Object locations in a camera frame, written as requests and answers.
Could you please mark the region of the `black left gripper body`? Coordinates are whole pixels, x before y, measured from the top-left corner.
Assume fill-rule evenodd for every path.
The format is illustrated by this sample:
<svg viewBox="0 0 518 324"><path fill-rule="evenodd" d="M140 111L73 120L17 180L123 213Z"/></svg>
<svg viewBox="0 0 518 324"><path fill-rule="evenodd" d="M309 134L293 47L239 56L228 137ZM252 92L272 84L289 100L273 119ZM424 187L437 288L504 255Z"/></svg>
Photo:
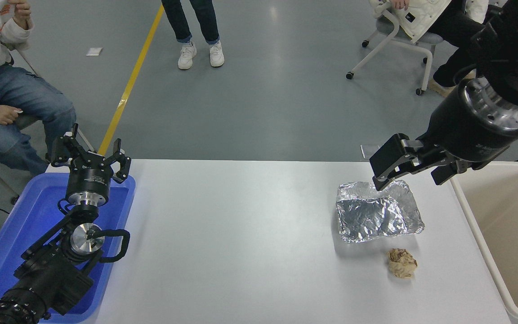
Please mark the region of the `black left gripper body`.
<svg viewBox="0 0 518 324"><path fill-rule="evenodd" d="M65 197L84 192L99 194L103 198L109 197L113 170L105 160L104 156L93 152L72 156Z"/></svg>

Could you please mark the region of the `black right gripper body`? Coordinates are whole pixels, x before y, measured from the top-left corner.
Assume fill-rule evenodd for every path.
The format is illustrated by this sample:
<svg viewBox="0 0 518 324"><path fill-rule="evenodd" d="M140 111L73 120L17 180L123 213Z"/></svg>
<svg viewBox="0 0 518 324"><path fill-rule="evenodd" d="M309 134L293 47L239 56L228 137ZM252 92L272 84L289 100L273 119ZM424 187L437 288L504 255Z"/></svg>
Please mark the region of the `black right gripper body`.
<svg viewBox="0 0 518 324"><path fill-rule="evenodd" d="M425 145L465 162L495 159L518 140L518 105L489 85L461 85L432 113Z"/></svg>

